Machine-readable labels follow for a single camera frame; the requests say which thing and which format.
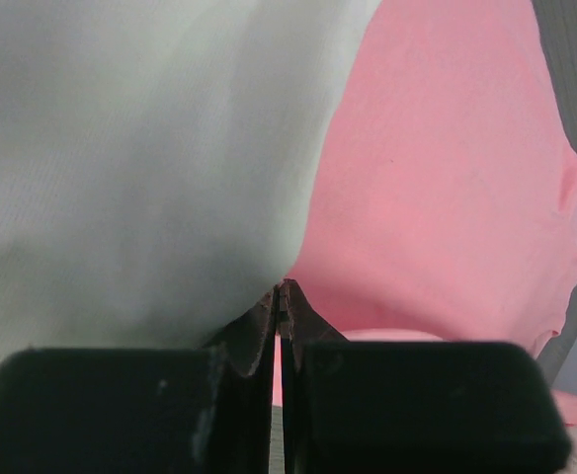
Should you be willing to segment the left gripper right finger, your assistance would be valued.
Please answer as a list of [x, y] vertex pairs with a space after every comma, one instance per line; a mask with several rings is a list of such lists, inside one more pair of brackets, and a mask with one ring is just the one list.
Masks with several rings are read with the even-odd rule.
[[556, 473], [572, 442], [544, 377], [502, 342], [352, 342], [279, 289], [288, 473]]

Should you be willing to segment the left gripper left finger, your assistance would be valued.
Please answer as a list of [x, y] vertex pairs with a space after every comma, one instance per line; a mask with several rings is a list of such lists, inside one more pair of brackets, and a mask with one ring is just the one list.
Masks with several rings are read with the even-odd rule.
[[31, 349], [0, 364], [0, 473], [264, 473], [275, 296], [195, 350]]

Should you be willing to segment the pink t shirt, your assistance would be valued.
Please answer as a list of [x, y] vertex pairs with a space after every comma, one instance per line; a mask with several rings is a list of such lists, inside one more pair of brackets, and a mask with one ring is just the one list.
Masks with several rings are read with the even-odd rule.
[[358, 340], [558, 336], [577, 284], [577, 154], [528, 1], [385, 1], [290, 271]]

